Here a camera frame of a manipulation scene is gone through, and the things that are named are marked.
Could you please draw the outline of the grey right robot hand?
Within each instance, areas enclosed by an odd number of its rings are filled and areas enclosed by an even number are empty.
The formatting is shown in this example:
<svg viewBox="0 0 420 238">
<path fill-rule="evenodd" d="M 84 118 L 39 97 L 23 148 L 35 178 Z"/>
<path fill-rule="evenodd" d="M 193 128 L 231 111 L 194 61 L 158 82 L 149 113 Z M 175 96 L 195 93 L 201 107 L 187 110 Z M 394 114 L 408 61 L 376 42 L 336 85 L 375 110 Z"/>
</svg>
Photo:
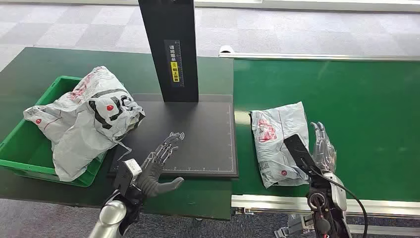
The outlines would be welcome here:
<svg viewBox="0 0 420 238">
<path fill-rule="evenodd" d="M 321 122 L 311 122 L 315 131 L 313 160 L 318 168 L 334 173 L 336 170 L 336 150 Z"/>
</svg>

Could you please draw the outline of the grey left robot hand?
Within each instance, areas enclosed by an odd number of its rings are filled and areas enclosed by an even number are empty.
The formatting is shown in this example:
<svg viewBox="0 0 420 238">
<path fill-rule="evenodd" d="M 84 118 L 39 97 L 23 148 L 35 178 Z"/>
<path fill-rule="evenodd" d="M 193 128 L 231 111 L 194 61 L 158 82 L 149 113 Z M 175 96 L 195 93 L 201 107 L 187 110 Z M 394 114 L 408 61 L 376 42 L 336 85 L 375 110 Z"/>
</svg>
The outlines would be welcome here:
<svg viewBox="0 0 420 238">
<path fill-rule="evenodd" d="M 184 178 L 177 177 L 171 182 L 160 183 L 159 178 L 168 158 L 178 149 L 178 143 L 182 141 L 182 132 L 172 132 L 154 151 L 151 151 L 141 165 L 142 173 L 137 179 L 136 186 L 147 197 L 156 197 L 179 188 Z"/>
</svg>

